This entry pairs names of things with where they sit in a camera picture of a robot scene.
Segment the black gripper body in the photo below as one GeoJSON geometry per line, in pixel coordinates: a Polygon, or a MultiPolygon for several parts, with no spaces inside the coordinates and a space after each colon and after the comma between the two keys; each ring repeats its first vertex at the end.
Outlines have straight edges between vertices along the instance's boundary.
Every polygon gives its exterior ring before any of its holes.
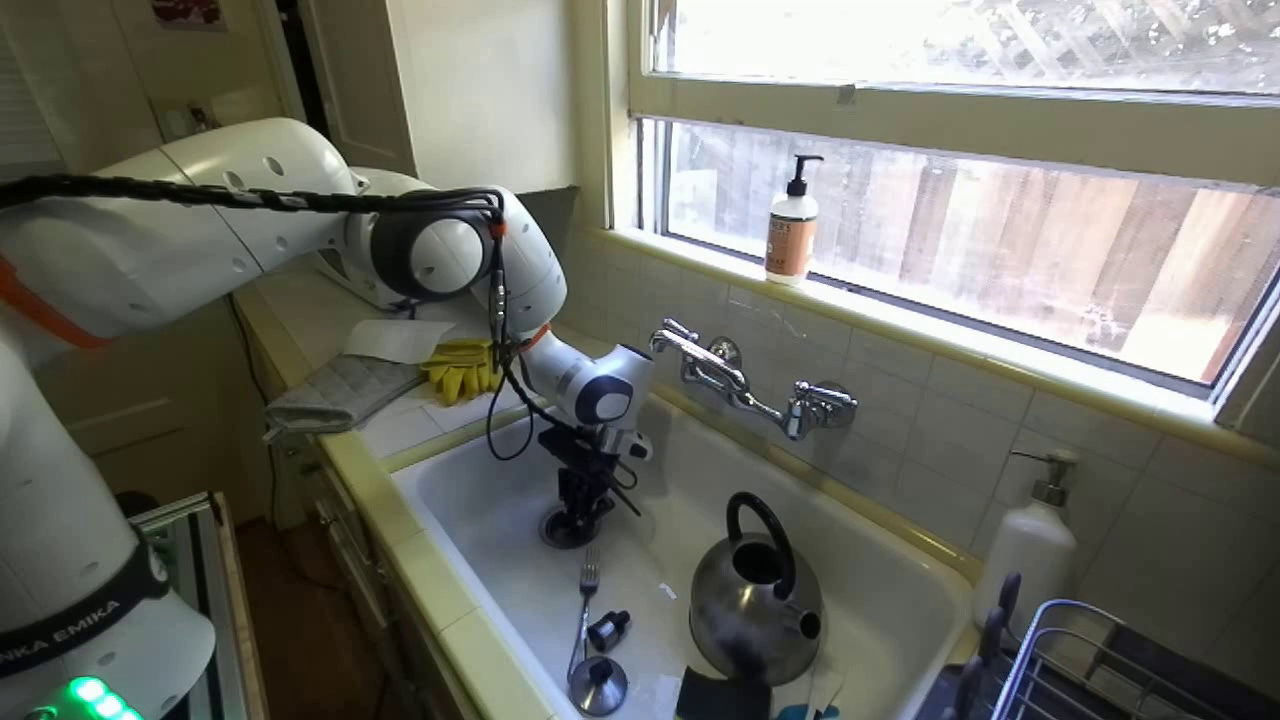
{"type": "Polygon", "coordinates": [[[637,512],[626,493],[637,488],[637,468],[653,458],[653,442],[637,430],[583,430],[583,428],[544,428],[540,442],[560,458],[560,493],[576,497],[576,517],[588,512],[601,488],[637,512]]]}

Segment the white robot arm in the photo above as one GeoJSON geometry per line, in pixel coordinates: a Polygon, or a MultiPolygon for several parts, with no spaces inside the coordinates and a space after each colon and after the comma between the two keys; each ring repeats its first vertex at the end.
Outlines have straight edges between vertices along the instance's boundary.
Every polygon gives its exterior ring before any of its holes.
{"type": "Polygon", "coordinates": [[[346,163],[266,117],[87,176],[25,176],[0,215],[0,720],[160,720],[205,674],[215,622],[169,581],[35,367],[179,321],[320,251],[373,298],[471,297],[528,406],[594,479],[649,385],[641,348],[550,337],[564,266],[514,193],[346,163]]]}

